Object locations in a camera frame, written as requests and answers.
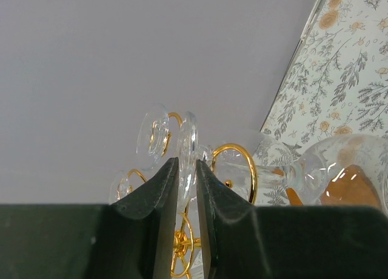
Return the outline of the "clear wine glass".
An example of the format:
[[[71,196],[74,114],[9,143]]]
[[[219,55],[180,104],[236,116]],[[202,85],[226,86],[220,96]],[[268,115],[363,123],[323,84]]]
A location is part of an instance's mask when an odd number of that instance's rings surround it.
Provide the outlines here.
[[[235,174],[233,190],[256,203],[259,187],[284,186],[294,191],[291,205],[372,206],[387,212],[387,140],[363,134],[328,137],[309,147],[297,160],[277,140],[258,133],[257,148],[239,144],[215,150],[200,147],[196,118],[186,112],[179,126],[178,209],[190,200],[196,183],[197,159],[208,165],[220,161]]]
[[[163,104],[155,104],[145,115],[137,139],[136,157],[141,170],[155,168],[167,153],[172,133],[170,123],[176,119],[181,127],[182,118],[176,112],[169,112]]]
[[[130,184],[130,175],[120,171],[116,174],[112,182],[109,195],[109,203],[113,204],[127,196],[133,191],[133,186]]]

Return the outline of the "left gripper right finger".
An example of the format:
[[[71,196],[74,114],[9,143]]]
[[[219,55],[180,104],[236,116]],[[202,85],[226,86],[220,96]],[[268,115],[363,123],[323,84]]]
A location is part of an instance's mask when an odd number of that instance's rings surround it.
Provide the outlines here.
[[[386,278],[387,217],[372,207],[254,206],[196,163],[206,278]]]

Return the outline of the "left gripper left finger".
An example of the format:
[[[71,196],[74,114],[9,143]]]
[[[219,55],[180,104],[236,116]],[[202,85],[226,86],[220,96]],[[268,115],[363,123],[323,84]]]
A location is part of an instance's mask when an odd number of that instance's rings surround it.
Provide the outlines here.
[[[2,278],[169,278],[179,161],[108,204],[3,204]]]

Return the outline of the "floral patterned table mat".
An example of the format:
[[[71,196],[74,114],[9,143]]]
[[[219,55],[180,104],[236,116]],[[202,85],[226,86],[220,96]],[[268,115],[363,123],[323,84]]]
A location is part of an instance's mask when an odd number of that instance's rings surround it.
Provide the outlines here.
[[[387,0],[320,0],[263,126],[297,160],[331,136],[387,140]],[[259,202],[294,191],[259,187]]]

